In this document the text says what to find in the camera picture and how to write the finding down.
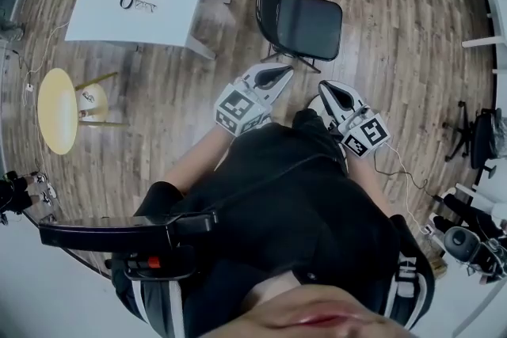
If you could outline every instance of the sleeve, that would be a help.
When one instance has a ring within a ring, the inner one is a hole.
[[[151,185],[139,209],[134,216],[142,215],[167,215],[171,207],[183,199],[183,195],[172,184],[157,182]],[[132,282],[124,274],[124,267],[118,260],[126,259],[128,255],[113,253],[111,281],[116,289],[116,295],[127,307],[127,310],[142,320],[137,305],[135,304]]]
[[[391,222],[398,230],[400,240],[399,270],[396,275],[398,285],[402,281],[409,280],[410,270],[414,268],[419,281],[416,287],[417,297],[414,297],[417,300],[412,305],[413,309],[417,309],[418,315],[411,324],[410,327],[412,327],[431,306],[435,292],[435,276],[428,259],[419,248],[403,216],[394,215],[391,217]]]

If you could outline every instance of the stool leg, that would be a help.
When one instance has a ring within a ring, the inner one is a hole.
[[[118,72],[112,72],[111,74],[105,74],[102,76],[99,76],[98,78],[92,79],[91,81],[87,81],[85,83],[82,83],[81,85],[77,85],[74,90],[77,92],[78,90],[85,89],[87,86],[92,85],[93,83],[102,82],[107,78],[111,78],[112,76],[118,75]]]
[[[107,121],[80,121],[80,126],[99,126],[99,127],[128,127],[125,123],[108,123]]]

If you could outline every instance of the white wall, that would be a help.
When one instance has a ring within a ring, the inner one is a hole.
[[[42,245],[25,217],[0,226],[0,258],[0,336],[158,337],[123,307],[110,281]]]

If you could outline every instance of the eyeglasses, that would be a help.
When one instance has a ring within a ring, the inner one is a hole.
[[[150,13],[153,13],[157,9],[157,5],[154,5],[153,3],[143,2],[142,0],[136,0],[135,1],[135,8],[136,9],[145,9],[150,11]]]

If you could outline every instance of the white cable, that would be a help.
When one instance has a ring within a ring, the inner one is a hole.
[[[408,172],[405,168],[405,166],[403,165],[403,162],[402,162],[402,157],[401,155],[399,154],[399,152],[397,150],[395,150],[392,146],[390,146],[387,142],[386,142],[386,145],[389,146],[389,148],[391,150],[393,150],[396,155],[398,155],[398,159],[399,159],[399,164],[402,166],[403,168],[403,172],[405,173],[405,176],[406,176],[406,201],[405,201],[405,205],[406,205],[406,211],[407,213],[410,215],[410,217],[412,217],[412,219],[415,221],[415,223],[417,224],[417,228],[419,229],[419,232],[421,234],[424,234],[424,235],[428,235],[429,232],[422,229],[421,228],[421,224],[419,224],[419,222],[415,219],[414,215],[412,214],[412,211],[410,211],[409,209],[409,187],[410,187],[410,179],[409,179],[409,175],[408,175]]]
[[[42,66],[44,65],[44,60],[46,59],[46,54],[48,53],[48,48],[49,48],[49,42],[51,41],[51,38],[53,37],[53,34],[55,34],[56,30],[60,29],[60,28],[63,28],[65,27],[66,25],[69,25],[70,21],[68,21],[67,23],[65,23],[64,25],[59,25],[58,27],[55,27],[53,29],[53,31],[51,31],[51,34],[49,34],[49,38],[48,38],[48,42],[46,43],[46,49],[44,50],[44,55],[42,57],[42,60],[40,61],[40,66],[35,69],[35,70],[29,70],[26,75],[25,75],[25,79],[23,80],[23,85],[22,85],[22,88],[21,88],[21,99],[23,101],[23,106],[26,107],[27,105],[27,99],[26,99],[26,88],[25,88],[25,83],[26,83],[26,78],[30,75],[30,74],[36,74],[37,72],[39,72],[39,70],[42,68]]]

